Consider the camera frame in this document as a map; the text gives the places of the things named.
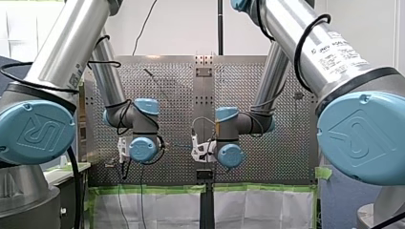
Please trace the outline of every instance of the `metal stand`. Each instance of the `metal stand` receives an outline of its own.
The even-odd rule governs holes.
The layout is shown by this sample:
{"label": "metal stand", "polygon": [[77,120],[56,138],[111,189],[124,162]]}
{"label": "metal stand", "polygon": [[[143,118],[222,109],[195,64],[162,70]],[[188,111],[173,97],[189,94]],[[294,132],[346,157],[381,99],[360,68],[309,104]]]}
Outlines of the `metal stand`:
{"label": "metal stand", "polygon": [[214,173],[211,169],[197,170],[199,184],[205,184],[205,192],[200,196],[200,229],[214,229]]}

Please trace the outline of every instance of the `metal pole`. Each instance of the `metal pole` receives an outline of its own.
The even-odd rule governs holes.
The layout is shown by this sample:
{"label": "metal pole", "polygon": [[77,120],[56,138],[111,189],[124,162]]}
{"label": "metal pole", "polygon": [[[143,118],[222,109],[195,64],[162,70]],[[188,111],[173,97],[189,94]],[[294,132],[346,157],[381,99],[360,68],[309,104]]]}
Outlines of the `metal pole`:
{"label": "metal pole", "polygon": [[223,0],[218,0],[218,55],[224,55],[224,15]]}
{"label": "metal pole", "polygon": [[[25,80],[76,89],[109,15],[107,0],[69,0]],[[71,94],[47,92],[75,104]]]}
{"label": "metal pole", "polygon": [[275,107],[275,97],[286,82],[288,58],[277,42],[271,44],[252,112],[267,115]]}
{"label": "metal pole", "polygon": [[[92,60],[111,61],[114,60],[114,52],[108,39],[103,39],[98,43],[92,54]],[[125,101],[125,91],[123,90],[121,79],[117,68],[110,64],[91,64],[104,106],[117,105]]]}

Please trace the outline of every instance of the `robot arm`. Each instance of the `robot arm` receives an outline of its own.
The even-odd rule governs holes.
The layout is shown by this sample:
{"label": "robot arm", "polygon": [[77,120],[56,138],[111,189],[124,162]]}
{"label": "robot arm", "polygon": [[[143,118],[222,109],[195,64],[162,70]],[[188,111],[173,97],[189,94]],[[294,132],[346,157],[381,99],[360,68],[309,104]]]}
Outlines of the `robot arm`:
{"label": "robot arm", "polygon": [[366,183],[405,184],[405,78],[361,58],[304,0],[232,0],[232,6],[263,24],[301,67],[302,81],[319,100],[317,137],[327,159]]}
{"label": "robot arm", "polygon": [[259,90],[250,111],[241,113],[236,107],[216,110],[218,161],[228,169],[239,166],[244,158],[239,135],[262,135],[274,130],[274,110],[278,95],[286,83],[288,58],[277,43],[270,48]]}
{"label": "robot arm", "polygon": [[97,64],[114,60],[113,49],[105,30],[98,41],[90,66],[106,108],[104,122],[111,127],[132,129],[134,140],[129,145],[129,156],[134,161],[145,163],[158,153],[158,148],[162,145],[158,142],[158,101],[137,98],[132,102],[126,99],[117,68],[110,64]]}
{"label": "robot arm", "polygon": [[[99,37],[105,35],[104,24],[121,3],[67,1],[24,81],[10,83],[0,100],[0,160],[40,164],[70,147],[78,83],[92,53],[93,60],[113,59],[108,40]],[[116,69],[110,64],[94,64],[93,69],[106,105],[105,120],[116,128],[133,128],[131,157],[148,161],[158,152],[158,102],[125,100]]]}

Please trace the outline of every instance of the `metal bracket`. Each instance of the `metal bracket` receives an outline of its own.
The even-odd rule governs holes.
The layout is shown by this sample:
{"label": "metal bracket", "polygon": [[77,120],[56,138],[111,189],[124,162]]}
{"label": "metal bracket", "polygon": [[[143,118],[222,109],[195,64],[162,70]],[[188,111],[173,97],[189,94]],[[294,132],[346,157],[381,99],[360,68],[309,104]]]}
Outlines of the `metal bracket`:
{"label": "metal bracket", "polygon": [[197,170],[197,180],[202,180],[202,179],[213,179],[214,178],[214,172],[210,169],[200,169]]}
{"label": "metal bracket", "polygon": [[211,68],[197,68],[196,76],[197,77],[212,77],[212,69]]}

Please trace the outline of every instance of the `wire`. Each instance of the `wire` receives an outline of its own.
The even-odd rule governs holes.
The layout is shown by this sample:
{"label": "wire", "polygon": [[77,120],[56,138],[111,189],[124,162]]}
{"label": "wire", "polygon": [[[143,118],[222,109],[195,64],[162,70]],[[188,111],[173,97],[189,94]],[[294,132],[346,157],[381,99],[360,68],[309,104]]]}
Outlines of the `wire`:
{"label": "wire", "polygon": [[75,229],[80,228],[81,221],[81,184],[80,184],[80,173],[78,172],[77,161],[75,159],[75,153],[72,146],[68,149],[69,160],[72,164],[72,170],[74,172],[75,180]]}
{"label": "wire", "polygon": [[145,173],[145,166],[143,164],[141,164],[140,166],[141,166],[140,179],[139,179],[139,185],[140,185],[140,212],[142,214],[143,229],[146,229],[145,215],[143,214],[143,187],[142,187],[143,174]]}
{"label": "wire", "polygon": [[212,121],[211,119],[209,119],[209,118],[207,118],[207,117],[204,117],[204,116],[199,116],[199,117],[196,117],[196,118],[193,120],[193,123],[191,124],[191,128],[194,129],[194,126],[195,126],[196,122],[197,122],[198,120],[202,120],[202,119],[205,120],[205,121],[208,121],[209,123],[211,123],[212,125],[215,126],[215,122]]}
{"label": "wire", "polygon": [[[86,197],[86,183],[87,183],[87,179],[88,179],[89,173],[87,171],[83,172],[83,193],[81,196],[81,202],[82,202],[82,206],[81,206],[81,216],[84,217],[84,198]],[[82,228],[84,228],[84,220],[81,221],[81,225]]]}
{"label": "wire", "polygon": [[263,127],[262,123],[260,123],[260,121],[254,117],[252,114],[246,113],[246,112],[240,112],[240,114],[244,114],[249,116],[251,119],[253,119],[260,127],[261,133],[259,135],[251,135],[253,137],[262,137],[265,134],[265,128]]}
{"label": "wire", "polygon": [[[110,35],[103,35],[100,38],[98,38],[95,48],[105,39],[110,40]],[[87,62],[87,67],[89,67],[90,70],[93,70],[92,67],[90,66],[90,64],[111,64],[114,68],[120,68],[122,66],[121,63],[119,63],[118,61],[114,61],[114,60],[109,60],[109,61],[89,60]]]}
{"label": "wire", "polygon": [[301,86],[307,90],[308,92],[312,93],[312,90],[308,86],[307,82],[304,80],[302,77],[302,72],[301,72],[301,53],[303,51],[303,47],[305,44],[305,41],[307,40],[308,36],[312,32],[313,28],[318,26],[319,24],[322,24],[324,22],[330,23],[331,17],[329,14],[322,14],[318,18],[316,18],[312,23],[310,23],[307,28],[304,30],[303,35],[301,36],[297,48],[295,49],[295,55],[294,55],[294,70],[295,70],[295,76],[297,77],[298,81],[300,82]]}
{"label": "wire", "polygon": [[38,89],[46,89],[46,90],[51,90],[54,92],[62,92],[62,93],[71,93],[71,94],[78,94],[78,90],[74,90],[74,89],[61,89],[61,88],[56,88],[56,87],[50,87],[50,86],[45,86],[45,85],[41,85],[41,84],[35,84],[35,83],[31,83],[29,81],[23,80],[23,79],[19,79],[18,77],[16,77],[15,75],[8,73],[6,71],[6,69],[9,68],[14,68],[14,67],[21,67],[21,66],[29,66],[32,65],[32,62],[20,62],[20,63],[11,63],[11,64],[5,64],[3,66],[0,67],[0,73],[3,74],[5,77],[14,80],[20,84],[24,84],[33,88],[38,88]]}
{"label": "wire", "polygon": [[152,10],[153,10],[153,8],[155,7],[155,5],[156,5],[157,2],[158,2],[158,0],[155,0],[155,1],[153,2],[152,6],[151,6],[151,9],[149,10],[148,15],[146,16],[146,19],[145,19],[145,21],[143,22],[142,30],[140,30],[140,33],[139,33],[139,35],[138,35],[138,37],[137,37],[137,41],[135,42],[135,47],[134,47],[134,51],[132,52],[132,55],[135,55],[135,52],[137,51],[139,39],[142,37],[143,30],[145,30],[146,23],[148,22],[149,17],[151,16]]}
{"label": "wire", "polygon": [[143,112],[139,107],[137,107],[137,106],[134,106],[134,107],[137,108],[137,110],[138,110],[143,116],[145,116],[146,118],[148,118],[149,121],[151,121],[152,123],[154,123],[155,126],[156,126],[156,128],[157,128],[158,130],[160,129],[159,123],[158,123],[157,121],[155,121],[152,117],[150,117],[148,114],[146,114],[145,112]]}
{"label": "wire", "polygon": [[255,108],[261,108],[261,107],[263,107],[263,106],[265,106],[265,105],[267,105],[267,104],[269,104],[269,103],[274,102],[274,101],[283,93],[284,88],[286,87],[286,83],[287,83],[287,82],[284,82],[283,87],[280,89],[280,92],[278,92],[276,95],[274,95],[274,97],[271,98],[269,101],[266,101],[266,102],[261,103],[261,104],[257,104],[257,105],[252,105],[252,106],[250,106],[250,111],[251,111],[251,112],[254,112],[254,113],[269,113],[270,115],[273,115],[275,109],[268,109],[268,110],[266,110],[266,109],[255,109]]}
{"label": "wire", "polygon": [[130,168],[130,166],[131,166],[131,162],[132,162],[132,159],[129,158],[129,162],[128,162],[127,168],[126,168],[126,170],[125,170],[125,174],[123,173],[123,171],[124,171],[124,164],[125,164],[125,163],[122,163],[121,171],[122,171],[122,179],[123,179],[123,180],[127,179],[127,177],[128,177],[128,173],[129,173],[129,168]]}
{"label": "wire", "polygon": [[166,144],[164,143],[163,137],[158,135],[158,139],[159,139],[160,145],[161,145],[160,146],[160,151],[161,151],[160,156],[152,162],[143,162],[143,163],[141,163],[142,165],[154,165],[154,164],[158,163],[161,160],[161,158],[164,156],[164,154],[166,153]]}
{"label": "wire", "polygon": [[170,100],[169,96],[167,96],[167,94],[164,92],[163,88],[161,87],[161,85],[158,83],[158,80],[156,80],[155,76],[149,72],[149,70],[147,69],[143,69],[146,73],[148,73],[148,75],[151,77],[151,79],[155,82],[156,85],[158,85],[160,92],[166,97],[167,102],[170,104],[170,106],[173,106],[172,101]]}
{"label": "wire", "polygon": [[95,47],[97,47],[98,44],[101,43],[103,40],[105,40],[105,39],[110,40],[110,38],[111,38],[110,35],[103,35],[103,36],[101,36],[100,38],[98,38]]}
{"label": "wire", "polygon": [[127,100],[125,101],[125,103],[128,103],[128,105],[127,105],[127,107],[126,107],[125,109],[122,109],[122,110],[121,110],[121,113],[119,114],[119,122],[118,122],[118,125],[117,125],[117,135],[124,135],[125,133],[127,133],[127,132],[129,131],[129,128],[126,128],[125,131],[123,131],[123,132],[120,132],[120,131],[119,131],[119,128],[125,128],[125,125],[124,125],[124,123],[123,123],[123,119],[124,119],[124,117],[126,116],[128,110],[129,110],[129,108],[130,108],[131,105],[132,105],[132,100],[131,100],[131,99],[127,99]]}
{"label": "wire", "polygon": [[256,0],[257,21],[259,23],[260,30],[265,35],[265,37],[267,37],[270,40],[270,42],[273,42],[273,41],[275,41],[274,37],[272,37],[268,34],[268,32],[265,29],[263,22],[262,22],[262,15],[260,14],[260,1],[261,0]]}
{"label": "wire", "polygon": [[390,226],[390,225],[392,225],[392,224],[394,224],[394,223],[396,223],[396,222],[398,222],[398,221],[400,221],[402,219],[405,219],[405,212],[403,212],[403,213],[401,213],[399,215],[396,215],[396,216],[394,216],[394,217],[392,217],[390,219],[387,219],[387,220],[381,222],[380,224],[372,227],[371,229],[382,229],[382,228],[388,227],[388,226]]}
{"label": "wire", "polygon": [[127,229],[129,229],[128,219],[125,217],[124,210],[122,209],[121,192],[120,192],[120,191],[121,191],[121,185],[119,184],[119,185],[118,185],[118,202],[119,202],[119,208],[120,208],[120,210],[121,210],[122,216],[124,217],[124,220],[125,220]]}
{"label": "wire", "polygon": [[89,67],[90,70],[93,68],[90,66],[90,64],[111,64],[114,68],[121,68],[122,64],[119,63],[118,61],[111,60],[111,61],[97,61],[97,60],[89,60],[87,62],[87,67]]}

